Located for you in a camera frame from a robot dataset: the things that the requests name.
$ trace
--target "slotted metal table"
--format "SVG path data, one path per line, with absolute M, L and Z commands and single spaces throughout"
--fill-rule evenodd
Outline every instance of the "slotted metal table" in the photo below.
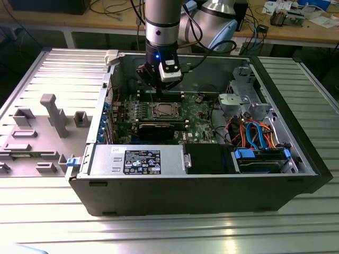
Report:
M 42 52 L 0 110 L 0 145 L 16 107 L 58 94 L 67 115 L 99 96 L 105 51 Z M 278 212 L 142 217 L 89 215 L 63 177 L 0 178 L 1 242 L 48 253 L 339 253 L 338 104 L 302 63 L 260 58 L 334 176 Z

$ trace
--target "black box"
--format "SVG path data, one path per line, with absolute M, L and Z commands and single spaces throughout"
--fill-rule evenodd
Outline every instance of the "black box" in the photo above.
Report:
M 82 15 L 91 0 L 8 0 L 15 11 L 58 12 Z

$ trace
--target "warning label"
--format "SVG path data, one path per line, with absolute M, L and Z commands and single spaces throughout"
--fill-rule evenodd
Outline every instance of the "warning label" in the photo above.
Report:
M 125 175 L 161 174 L 160 151 L 129 151 L 125 152 Z

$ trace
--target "gray floor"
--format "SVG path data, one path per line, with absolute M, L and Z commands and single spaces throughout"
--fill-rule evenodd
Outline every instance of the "gray floor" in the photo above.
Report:
M 39 43 L 46 48 L 65 48 L 66 42 L 64 36 L 58 31 L 29 31 Z M 0 105 L 6 100 L 12 92 L 21 77 L 30 67 L 34 58 L 39 54 L 40 48 L 35 42 L 25 35 L 24 31 L 17 31 L 17 40 L 9 42 L 8 40 L 0 43 L 0 84 L 2 89 L 0 93 Z M 121 49 L 133 50 L 136 49 L 136 37 L 133 35 L 116 35 L 116 34 L 96 34 L 96 33 L 75 33 L 75 40 L 79 48 L 85 49 Z M 140 44 L 141 50 L 145 48 L 144 44 Z M 309 47 L 289 47 L 275 46 L 272 50 L 272 45 L 266 45 L 260 52 L 261 56 L 279 57 L 299 57 L 314 73 L 316 77 L 320 76 L 325 63 L 327 51 Z M 339 65 L 333 67 L 328 74 L 323 78 L 322 83 L 328 91 L 339 99 L 339 91 L 335 88 L 339 73 Z

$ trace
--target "green circuit board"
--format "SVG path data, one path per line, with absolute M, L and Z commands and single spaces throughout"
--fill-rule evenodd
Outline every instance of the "green circuit board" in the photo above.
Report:
M 116 120 L 120 144 L 154 144 L 154 140 L 140 140 L 138 128 L 143 124 L 164 124 L 175 127 L 170 140 L 158 144 L 217 143 L 208 119 L 207 101 L 197 103 L 197 94 L 186 95 L 179 103 L 140 102 L 136 96 L 128 96 L 122 101 Z

